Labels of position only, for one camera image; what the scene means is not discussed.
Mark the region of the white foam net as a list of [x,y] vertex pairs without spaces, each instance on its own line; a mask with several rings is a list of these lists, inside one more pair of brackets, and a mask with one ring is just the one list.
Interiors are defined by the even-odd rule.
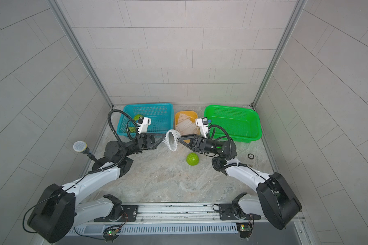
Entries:
[[175,152],[178,148],[178,140],[181,138],[180,133],[177,130],[169,130],[163,143],[168,147],[168,149],[172,152]]

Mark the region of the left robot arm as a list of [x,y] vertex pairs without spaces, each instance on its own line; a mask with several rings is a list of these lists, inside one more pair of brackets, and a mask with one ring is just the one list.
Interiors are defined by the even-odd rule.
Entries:
[[111,116],[115,112],[128,118],[129,122],[135,125],[137,130],[135,137],[124,143],[115,132],[116,140],[106,145],[104,156],[100,159],[90,152],[86,142],[74,143],[76,152],[86,154],[95,162],[93,169],[78,180],[64,185],[48,186],[37,204],[27,211],[29,218],[23,218],[22,227],[29,227],[28,233],[37,233],[53,244],[65,237],[72,228],[90,220],[127,221],[128,217],[122,202],[117,197],[104,195],[96,201],[87,203],[84,199],[100,187],[127,174],[133,164],[129,156],[156,149],[163,141],[164,135],[147,131],[152,123],[151,118],[140,117],[134,120],[124,111],[115,109],[108,113],[108,125],[112,131],[114,127]]

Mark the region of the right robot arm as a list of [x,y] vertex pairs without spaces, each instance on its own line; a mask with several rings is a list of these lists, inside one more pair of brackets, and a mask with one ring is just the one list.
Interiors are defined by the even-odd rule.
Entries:
[[267,174],[255,170],[237,158],[237,147],[227,131],[219,127],[224,135],[213,139],[212,135],[189,134],[176,137],[176,141],[194,153],[212,154],[214,170],[233,177],[257,193],[253,200],[247,193],[232,201],[232,213],[237,219],[262,215],[275,228],[282,230],[302,210],[295,193],[280,173]]

